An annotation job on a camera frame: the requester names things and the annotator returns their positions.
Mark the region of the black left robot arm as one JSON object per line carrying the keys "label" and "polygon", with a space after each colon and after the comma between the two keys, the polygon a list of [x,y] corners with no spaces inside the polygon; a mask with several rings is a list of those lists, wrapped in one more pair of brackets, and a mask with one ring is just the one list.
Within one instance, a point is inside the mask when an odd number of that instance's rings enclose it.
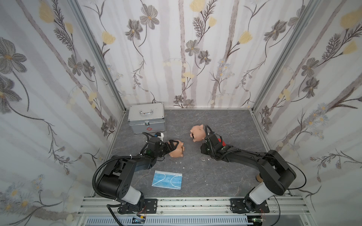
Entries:
{"label": "black left robot arm", "polygon": [[137,155],[114,155],[100,165],[92,177],[93,190],[103,198],[138,205],[143,193],[131,186],[134,173],[151,169],[168,154],[182,155],[183,151],[183,142],[179,140],[164,142],[159,137],[147,136],[146,144]]}

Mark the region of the red piggy bank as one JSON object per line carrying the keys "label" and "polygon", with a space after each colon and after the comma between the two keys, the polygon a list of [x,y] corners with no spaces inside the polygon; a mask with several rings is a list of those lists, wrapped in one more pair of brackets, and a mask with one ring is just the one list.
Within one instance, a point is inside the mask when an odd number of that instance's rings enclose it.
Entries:
{"label": "red piggy bank", "polygon": [[221,138],[219,138],[218,141],[222,143],[223,147],[226,146],[225,142]]}

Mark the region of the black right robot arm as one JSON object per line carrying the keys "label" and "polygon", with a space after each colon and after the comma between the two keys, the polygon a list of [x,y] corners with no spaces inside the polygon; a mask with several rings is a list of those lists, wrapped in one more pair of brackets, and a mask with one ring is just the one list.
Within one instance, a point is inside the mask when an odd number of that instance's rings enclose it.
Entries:
{"label": "black right robot arm", "polygon": [[232,205],[232,210],[236,213],[256,212],[270,197],[283,195],[297,177],[295,171],[278,152],[252,152],[223,145],[222,139],[217,138],[214,132],[206,135],[201,153],[217,161],[238,163],[259,171],[263,181],[244,197],[241,204]]}

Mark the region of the tan piggy bank front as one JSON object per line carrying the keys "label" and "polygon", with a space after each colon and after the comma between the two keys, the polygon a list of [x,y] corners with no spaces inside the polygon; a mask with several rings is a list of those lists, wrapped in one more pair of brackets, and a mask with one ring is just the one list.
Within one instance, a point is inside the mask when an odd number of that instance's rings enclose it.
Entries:
{"label": "tan piggy bank front", "polygon": [[170,157],[172,158],[184,157],[184,151],[185,151],[184,143],[181,142],[180,140],[177,140],[177,142],[173,142],[173,144],[175,145],[176,149],[169,154]]}

